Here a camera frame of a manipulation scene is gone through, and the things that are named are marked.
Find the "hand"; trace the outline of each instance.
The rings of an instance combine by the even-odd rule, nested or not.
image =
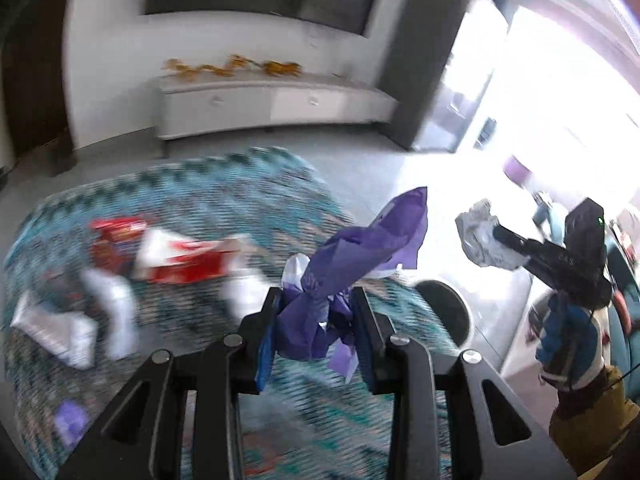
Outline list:
[[[536,351],[536,359],[543,364],[542,378],[558,390],[578,390],[604,367],[600,324],[591,311],[571,304],[561,294],[552,295],[548,306]]]

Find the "door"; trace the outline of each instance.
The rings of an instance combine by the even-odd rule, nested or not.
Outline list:
[[[16,158],[57,139],[73,149],[62,75],[66,0],[33,0],[8,31],[2,46],[2,87],[9,136]]]

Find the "white tv cabinet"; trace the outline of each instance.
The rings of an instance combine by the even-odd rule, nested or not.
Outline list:
[[[396,108],[396,100],[376,88],[317,74],[202,73],[191,81],[169,75],[159,78],[159,89],[162,140],[280,124],[389,122]]]

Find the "floor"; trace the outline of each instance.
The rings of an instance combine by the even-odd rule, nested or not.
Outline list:
[[[174,140],[169,161],[242,151],[249,146],[283,146],[305,158],[357,222],[370,222],[393,196],[417,186],[429,187],[429,231],[408,279],[444,280],[457,289],[473,313],[469,346],[496,368],[504,360],[529,296],[526,272],[480,269],[462,253],[453,219],[474,202],[489,197],[507,227],[536,236],[530,221],[535,204],[481,152],[407,153],[371,127],[315,126],[209,134]],[[121,174],[134,173],[160,158],[152,130],[105,140],[76,152],[78,163],[56,177],[47,174],[43,152],[36,152],[10,173],[0,192],[0,256],[8,251],[19,223],[44,197]],[[4,283],[0,283],[4,294]],[[15,439],[10,387],[0,383],[0,420]]]

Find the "teal patterned rug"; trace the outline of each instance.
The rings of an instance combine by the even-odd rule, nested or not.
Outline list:
[[[28,461],[43,480],[53,480],[68,456],[53,423],[65,399],[95,418],[148,353],[112,362],[98,339],[96,366],[75,370],[9,328],[18,298],[61,268],[91,264],[90,220],[143,215],[154,224],[203,240],[251,235],[252,266],[279,280],[289,255],[311,254],[339,228],[352,223],[314,170],[279,148],[252,149],[223,158],[165,164],[47,198],[24,221],[5,263],[7,380],[14,387],[15,423]],[[222,280],[193,285],[134,282],[141,330],[156,332],[164,345],[199,350],[234,329],[218,299]],[[387,314],[396,330],[431,349],[456,352],[437,316],[412,289],[396,280],[363,280],[373,309]],[[383,479],[391,429],[392,399],[373,397],[358,374],[343,384],[324,362],[277,358],[267,390],[246,402],[244,456],[247,475],[266,479]],[[450,476],[445,405],[441,410],[441,470]],[[189,442],[183,476],[189,468]]]

